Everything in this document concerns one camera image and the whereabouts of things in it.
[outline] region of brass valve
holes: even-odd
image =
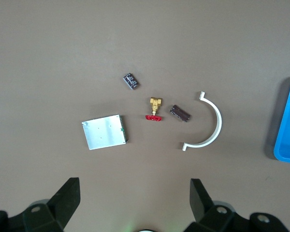
[[[159,106],[161,106],[161,98],[150,98],[150,104],[153,109],[153,115],[156,114],[156,111],[158,111]]]

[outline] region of gray table surface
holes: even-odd
[[[13,216],[80,177],[66,232],[181,232],[200,178],[240,215],[290,229],[290,163],[273,157],[289,88],[290,0],[0,1],[0,209]],[[184,152],[215,128],[200,91],[222,130]],[[145,120],[150,97],[163,98],[161,122]],[[89,151],[81,122],[115,114],[128,143]]]

